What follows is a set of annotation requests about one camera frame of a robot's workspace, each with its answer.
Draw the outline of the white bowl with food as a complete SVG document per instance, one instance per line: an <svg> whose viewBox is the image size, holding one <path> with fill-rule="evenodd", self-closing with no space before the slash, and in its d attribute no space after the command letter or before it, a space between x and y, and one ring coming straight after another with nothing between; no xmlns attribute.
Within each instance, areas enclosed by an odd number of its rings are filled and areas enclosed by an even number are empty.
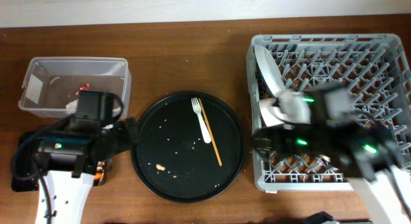
<svg viewBox="0 0 411 224"><path fill-rule="evenodd" d="M279 107L274 106L277 100L274 98L261 99L258 103L261 117L266 126L277 126L283 124L285 116Z"/></svg>

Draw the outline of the orange carrot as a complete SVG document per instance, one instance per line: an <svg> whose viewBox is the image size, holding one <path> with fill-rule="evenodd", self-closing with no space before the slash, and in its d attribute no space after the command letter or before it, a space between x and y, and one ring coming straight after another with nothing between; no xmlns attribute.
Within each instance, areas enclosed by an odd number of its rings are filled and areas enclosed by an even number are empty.
<svg viewBox="0 0 411 224"><path fill-rule="evenodd" d="M100 181L102 176L103 176L103 173L96 173L95 176L94 176L94 180Z"/></svg>

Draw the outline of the white tissue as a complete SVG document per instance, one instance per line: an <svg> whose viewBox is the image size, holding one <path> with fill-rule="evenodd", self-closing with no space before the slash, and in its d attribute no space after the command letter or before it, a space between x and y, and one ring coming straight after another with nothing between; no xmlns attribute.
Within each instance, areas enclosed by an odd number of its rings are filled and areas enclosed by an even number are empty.
<svg viewBox="0 0 411 224"><path fill-rule="evenodd" d="M76 112L78 107L78 100L74 100L66 105L66 114L73 114Z"/></svg>

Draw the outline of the red snack wrapper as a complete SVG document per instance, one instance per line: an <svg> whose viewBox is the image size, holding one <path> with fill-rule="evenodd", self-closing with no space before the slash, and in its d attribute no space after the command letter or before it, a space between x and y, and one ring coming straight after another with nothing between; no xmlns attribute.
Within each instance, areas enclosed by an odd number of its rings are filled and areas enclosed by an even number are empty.
<svg viewBox="0 0 411 224"><path fill-rule="evenodd" d="M78 91L76 92L76 95L79 96L81 91L90 91L90 90L91 90L90 85L86 83L78 89Z"/></svg>

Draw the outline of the grey round plate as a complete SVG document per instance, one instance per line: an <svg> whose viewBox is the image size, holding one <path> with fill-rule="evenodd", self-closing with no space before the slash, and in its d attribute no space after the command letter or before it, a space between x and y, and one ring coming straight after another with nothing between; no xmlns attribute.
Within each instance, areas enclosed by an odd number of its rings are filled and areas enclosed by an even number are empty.
<svg viewBox="0 0 411 224"><path fill-rule="evenodd" d="M273 97L276 97L280 92L286 89L271 52L261 45L254 46L256 61L260 69L261 75Z"/></svg>

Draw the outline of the white plastic fork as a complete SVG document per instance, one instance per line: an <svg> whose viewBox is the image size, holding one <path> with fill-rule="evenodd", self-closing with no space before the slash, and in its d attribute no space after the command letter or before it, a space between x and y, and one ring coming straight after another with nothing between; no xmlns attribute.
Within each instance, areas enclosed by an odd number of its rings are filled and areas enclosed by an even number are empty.
<svg viewBox="0 0 411 224"><path fill-rule="evenodd" d="M202 117L202 109L201 109L200 102L199 102L198 98L192 98L191 99L191 104L192 104L192 108L193 108L194 113L198 117L200 130L202 132L202 138L203 138L205 143L209 144L209 143L211 143L211 136L210 136L209 131L207 129L207 126L205 124L204 118Z"/></svg>

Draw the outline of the wooden chopstick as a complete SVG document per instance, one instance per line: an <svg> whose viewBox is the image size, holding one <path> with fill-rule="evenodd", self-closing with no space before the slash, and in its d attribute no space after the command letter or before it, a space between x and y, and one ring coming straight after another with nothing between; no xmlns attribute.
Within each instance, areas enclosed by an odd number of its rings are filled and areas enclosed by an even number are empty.
<svg viewBox="0 0 411 224"><path fill-rule="evenodd" d="M204 106L203 106L203 104L202 104L202 100L201 100L200 98L198 98L198 102L200 103L200 107L201 107L201 109L202 109L202 115L203 115L203 118L204 118L205 123L206 123L205 125L207 126L207 129L208 129L208 131L209 131L209 135L210 135L210 137L211 137L211 143L212 143L213 148L214 148L214 152L215 152L215 155L216 155L216 159L217 159L217 161L218 161L218 165L219 165L220 167L222 167L223 164L222 164L222 161L221 161L221 158L220 158L220 154L219 154L219 152L218 152L218 148L217 148L217 146L216 146L216 143L215 143L215 140L214 140L214 137L213 137L213 133L212 133L211 127L210 127L210 125L209 125L209 121L208 121L208 118L207 118L207 114L206 114L205 109L204 109Z"/></svg>

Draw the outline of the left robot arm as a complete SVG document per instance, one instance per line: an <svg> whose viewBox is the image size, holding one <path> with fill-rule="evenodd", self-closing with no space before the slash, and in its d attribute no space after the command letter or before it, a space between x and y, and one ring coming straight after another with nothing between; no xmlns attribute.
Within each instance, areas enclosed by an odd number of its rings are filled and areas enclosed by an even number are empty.
<svg viewBox="0 0 411 224"><path fill-rule="evenodd" d="M36 223L80 223L98 163L138 143L136 120L115 115L115 104L123 104L116 94L82 91L76 112L40 136L33 156L39 181Z"/></svg>

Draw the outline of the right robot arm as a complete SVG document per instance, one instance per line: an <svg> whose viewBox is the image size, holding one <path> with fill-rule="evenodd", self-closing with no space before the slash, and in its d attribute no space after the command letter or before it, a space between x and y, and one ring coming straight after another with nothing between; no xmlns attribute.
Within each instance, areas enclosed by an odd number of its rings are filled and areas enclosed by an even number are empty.
<svg viewBox="0 0 411 224"><path fill-rule="evenodd" d="M410 223L410 174L392 132L370 114L362 126L341 84L282 90L259 102L265 126L252 134L261 158L322 155L362 199L373 223Z"/></svg>

